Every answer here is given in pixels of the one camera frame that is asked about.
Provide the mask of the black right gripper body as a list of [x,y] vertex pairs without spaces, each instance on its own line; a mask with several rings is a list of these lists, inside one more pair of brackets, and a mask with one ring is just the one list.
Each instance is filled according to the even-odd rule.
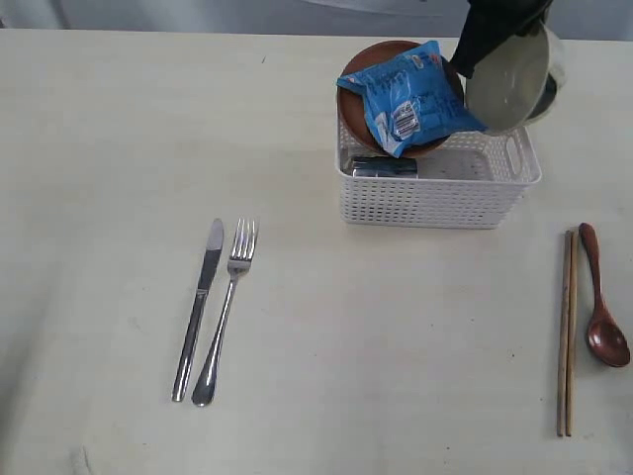
[[552,0],[472,0],[468,24],[521,30],[547,18]]

